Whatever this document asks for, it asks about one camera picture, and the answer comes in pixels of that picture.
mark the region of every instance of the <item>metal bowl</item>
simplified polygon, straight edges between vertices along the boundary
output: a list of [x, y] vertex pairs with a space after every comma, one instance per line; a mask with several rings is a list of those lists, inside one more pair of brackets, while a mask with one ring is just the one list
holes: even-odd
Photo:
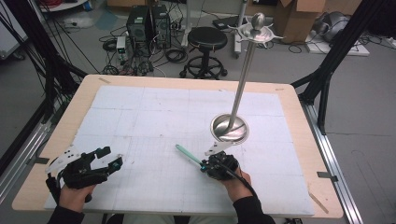
[[248, 124], [238, 116], [235, 117], [233, 127], [227, 130], [230, 114], [220, 114], [210, 123], [210, 132], [220, 142], [233, 142], [237, 145], [248, 139]]

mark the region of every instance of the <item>hand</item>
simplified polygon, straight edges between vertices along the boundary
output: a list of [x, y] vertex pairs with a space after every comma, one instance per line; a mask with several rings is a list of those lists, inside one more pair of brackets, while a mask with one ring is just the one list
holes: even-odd
[[[246, 181], [251, 185], [250, 175], [243, 172], [241, 169], [236, 168], [235, 173], [239, 176], [242, 176], [246, 179]], [[222, 180], [221, 184], [225, 186], [228, 191], [228, 196], [230, 197], [233, 203], [241, 198], [246, 198], [248, 196], [253, 196], [250, 190], [245, 187], [245, 185], [237, 178], [231, 180]]]
[[89, 194], [92, 194], [95, 187], [95, 185], [92, 185], [84, 189], [70, 189], [64, 185], [64, 187], [61, 189], [59, 205], [63, 208], [81, 213], [82, 207], [85, 203], [85, 197], [87, 197]]

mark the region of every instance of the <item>gray floor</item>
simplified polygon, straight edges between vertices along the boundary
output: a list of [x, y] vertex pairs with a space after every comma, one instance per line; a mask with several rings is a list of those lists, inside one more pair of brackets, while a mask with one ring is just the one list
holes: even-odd
[[[79, 9], [58, 13], [58, 17], [80, 12]], [[95, 25], [70, 34], [81, 50], [99, 71], [106, 65], [106, 53], [101, 36], [125, 24], [103, 7], [89, 13]], [[209, 24], [214, 17], [204, 15], [200, 25]], [[227, 68], [223, 80], [238, 80], [245, 52], [239, 59], [233, 56], [233, 37], [229, 44], [213, 55]], [[95, 74], [71, 41], [64, 39], [73, 63]], [[346, 182], [359, 208], [364, 223], [396, 222], [396, 52], [370, 43], [365, 46], [369, 57], [347, 56], [336, 70], [330, 89], [326, 131], [340, 163]], [[274, 45], [270, 49], [256, 49], [248, 81], [291, 83], [314, 72], [325, 55], [310, 54], [304, 46], [301, 53], [292, 53], [289, 46]], [[169, 78], [178, 78], [183, 64], [167, 63], [159, 68]], [[2, 126], [0, 155], [9, 147], [23, 125], [43, 100], [43, 91], [29, 60], [0, 62], [0, 103]], [[163, 77], [155, 70], [148, 76]], [[29, 167], [0, 205], [0, 223], [45, 223], [50, 213], [14, 211], [11, 203]], [[100, 223], [100, 214], [88, 214], [84, 223]], [[304, 219], [304, 223], [347, 223], [341, 219]]]

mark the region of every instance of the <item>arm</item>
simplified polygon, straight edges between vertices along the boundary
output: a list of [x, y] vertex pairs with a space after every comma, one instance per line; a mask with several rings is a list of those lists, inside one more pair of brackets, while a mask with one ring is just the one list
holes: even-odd
[[[250, 175], [239, 168], [236, 174], [246, 179], [251, 185]], [[221, 181], [233, 201], [233, 207], [238, 215], [239, 224], [275, 224], [274, 220], [262, 211], [262, 204], [253, 193], [238, 179]]]
[[49, 219], [48, 224], [79, 224], [84, 218], [82, 207], [85, 203], [85, 197], [92, 194], [95, 186], [89, 186], [84, 189], [70, 189], [66, 185], [61, 190], [59, 204], [56, 206]]

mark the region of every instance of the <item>stool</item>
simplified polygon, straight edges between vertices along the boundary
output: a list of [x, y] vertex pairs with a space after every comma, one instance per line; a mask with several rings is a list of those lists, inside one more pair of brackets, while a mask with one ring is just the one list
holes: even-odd
[[[227, 76], [227, 70], [224, 69], [222, 63], [217, 58], [209, 57], [211, 50], [222, 49], [227, 45], [226, 34], [213, 27], [198, 27], [189, 32], [188, 40], [193, 46], [191, 51], [198, 49], [204, 55], [190, 59], [184, 65], [184, 70], [180, 72], [180, 77], [186, 77], [187, 70], [194, 75], [194, 78], [215, 78], [219, 80], [219, 75]], [[193, 63], [199, 59], [202, 59], [200, 63]]]

